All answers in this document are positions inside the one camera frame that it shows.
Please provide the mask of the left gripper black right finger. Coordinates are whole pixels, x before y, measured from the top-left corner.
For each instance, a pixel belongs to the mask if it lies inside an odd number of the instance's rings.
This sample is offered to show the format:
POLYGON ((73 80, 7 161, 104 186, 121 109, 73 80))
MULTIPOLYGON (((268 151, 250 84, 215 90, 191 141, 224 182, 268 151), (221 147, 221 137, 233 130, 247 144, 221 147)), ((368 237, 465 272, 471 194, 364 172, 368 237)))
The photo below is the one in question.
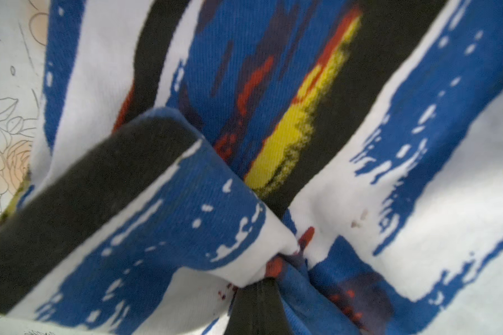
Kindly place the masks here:
POLYGON ((257 334, 292 334, 275 280, 263 280, 257 288, 257 334))

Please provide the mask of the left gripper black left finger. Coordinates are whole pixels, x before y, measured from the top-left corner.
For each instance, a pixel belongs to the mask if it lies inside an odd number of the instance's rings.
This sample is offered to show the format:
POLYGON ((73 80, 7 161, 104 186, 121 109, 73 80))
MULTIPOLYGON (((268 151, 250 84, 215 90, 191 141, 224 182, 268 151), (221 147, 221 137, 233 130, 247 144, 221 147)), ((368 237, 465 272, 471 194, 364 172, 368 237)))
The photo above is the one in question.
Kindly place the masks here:
POLYGON ((237 291, 225 335, 258 334, 258 284, 237 291))

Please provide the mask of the blue patterned long pants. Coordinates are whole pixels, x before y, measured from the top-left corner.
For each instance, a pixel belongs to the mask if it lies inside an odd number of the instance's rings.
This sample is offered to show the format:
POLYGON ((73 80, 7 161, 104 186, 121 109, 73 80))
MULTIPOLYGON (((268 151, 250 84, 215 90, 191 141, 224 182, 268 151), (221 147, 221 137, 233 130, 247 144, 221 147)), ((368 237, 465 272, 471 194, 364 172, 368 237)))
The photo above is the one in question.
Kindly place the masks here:
POLYGON ((0 334, 503 334, 503 1, 51 1, 0 100, 0 334))

